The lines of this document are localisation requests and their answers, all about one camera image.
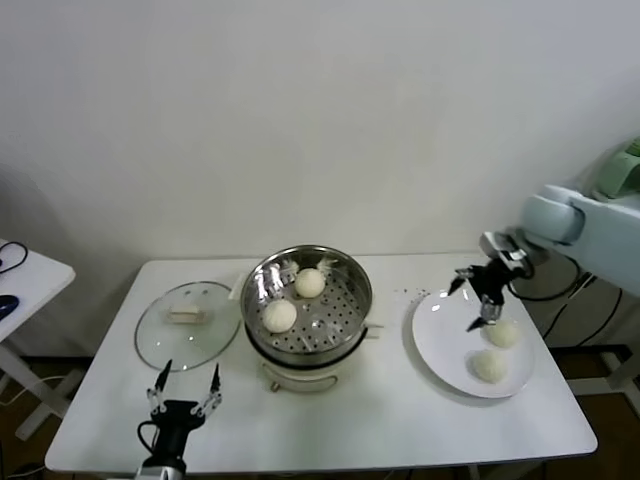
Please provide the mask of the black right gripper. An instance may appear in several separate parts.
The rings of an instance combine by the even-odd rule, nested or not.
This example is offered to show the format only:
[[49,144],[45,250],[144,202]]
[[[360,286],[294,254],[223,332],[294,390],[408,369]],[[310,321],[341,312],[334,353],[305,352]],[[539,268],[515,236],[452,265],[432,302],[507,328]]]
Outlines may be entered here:
[[453,295],[462,285],[472,278],[472,287],[481,300],[479,316],[471,322],[466,331],[482,329],[495,325],[501,316],[504,303],[503,289],[514,280],[529,277],[529,258],[521,250],[496,250],[489,255],[484,265],[455,270],[448,295]]

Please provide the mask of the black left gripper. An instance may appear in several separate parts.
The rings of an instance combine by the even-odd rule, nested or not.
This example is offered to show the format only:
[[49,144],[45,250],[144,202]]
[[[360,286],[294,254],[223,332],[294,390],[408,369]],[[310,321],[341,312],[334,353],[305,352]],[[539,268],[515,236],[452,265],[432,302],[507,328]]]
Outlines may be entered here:
[[152,458],[156,463],[176,463],[181,461],[190,433],[205,423],[222,402],[220,366],[216,365],[210,387],[200,402],[166,400],[164,388],[171,372],[170,359],[156,378],[155,384],[146,392],[152,422],[157,427],[158,436],[152,447]]

